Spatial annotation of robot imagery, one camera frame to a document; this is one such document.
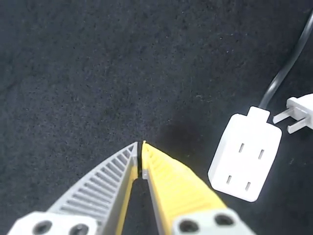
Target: white plug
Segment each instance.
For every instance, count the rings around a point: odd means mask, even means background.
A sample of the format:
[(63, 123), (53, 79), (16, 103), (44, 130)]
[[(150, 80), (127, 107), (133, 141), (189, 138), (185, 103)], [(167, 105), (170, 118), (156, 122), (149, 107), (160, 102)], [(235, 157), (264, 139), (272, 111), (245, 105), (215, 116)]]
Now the white plug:
[(287, 99), (287, 110), (274, 116), (273, 123), (278, 123), (288, 117), (297, 120), (295, 124), (288, 126), (289, 134), (292, 134), (307, 126), (313, 129), (313, 94), (307, 94), (300, 98)]
[(224, 130), (208, 177), (215, 190), (254, 202), (274, 162), (282, 132), (267, 123), (269, 111), (250, 107)]

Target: screw hole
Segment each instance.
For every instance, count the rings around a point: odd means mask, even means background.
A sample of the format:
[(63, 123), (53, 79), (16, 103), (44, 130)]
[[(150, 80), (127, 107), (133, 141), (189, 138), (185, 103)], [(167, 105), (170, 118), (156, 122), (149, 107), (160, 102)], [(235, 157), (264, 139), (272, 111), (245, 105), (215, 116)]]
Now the screw hole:
[(232, 220), (232, 218), (225, 214), (216, 215), (215, 222), (218, 225), (222, 225), (222, 226), (229, 226), (229, 225), (234, 224), (234, 221)]
[(192, 233), (199, 230), (199, 226), (192, 220), (184, 220), (179, 224), (179, 229), (183, 233)]
[(49, 220), (42, 221), (34, 227), (33, 234), (34, 235), (45, 234), (50, 230), (51, 226), (52, 226), (51, 221)]
[(85, 224), (78, 224), (74, 226), (70, 232), (69, 235), (86, 235), (88, 233), (88, 226)]

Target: dark carpet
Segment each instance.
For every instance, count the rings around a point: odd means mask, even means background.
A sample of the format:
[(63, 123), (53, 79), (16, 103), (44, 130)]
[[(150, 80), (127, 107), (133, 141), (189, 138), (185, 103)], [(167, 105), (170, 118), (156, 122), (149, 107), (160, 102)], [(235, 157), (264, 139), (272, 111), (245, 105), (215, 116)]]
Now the dark carpet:
[[(2, 0), (0, 234), (145, 139), (203, 180), (229, 118), (247, 114), (297, 42), (312, 0)], [(313, 91), (313, 36), (270, 103)], [(258, 235), (313, 233), (313, 132), (278, 126), (259, 199), (222, 193)], [(145, 182), (123, 234), (156, 235)]]

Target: white extension cord outlet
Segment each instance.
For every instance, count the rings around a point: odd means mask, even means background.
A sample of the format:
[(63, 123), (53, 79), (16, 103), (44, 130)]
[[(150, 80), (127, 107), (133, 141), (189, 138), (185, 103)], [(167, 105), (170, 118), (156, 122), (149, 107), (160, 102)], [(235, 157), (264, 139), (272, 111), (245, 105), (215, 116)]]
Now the white extension cord outlet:
[(249, 202), (258, 199), (282, 136), (268, 117), (269, 111), (256, 107), (247, 116), (231, 117), (208, 172), (215, 190)]

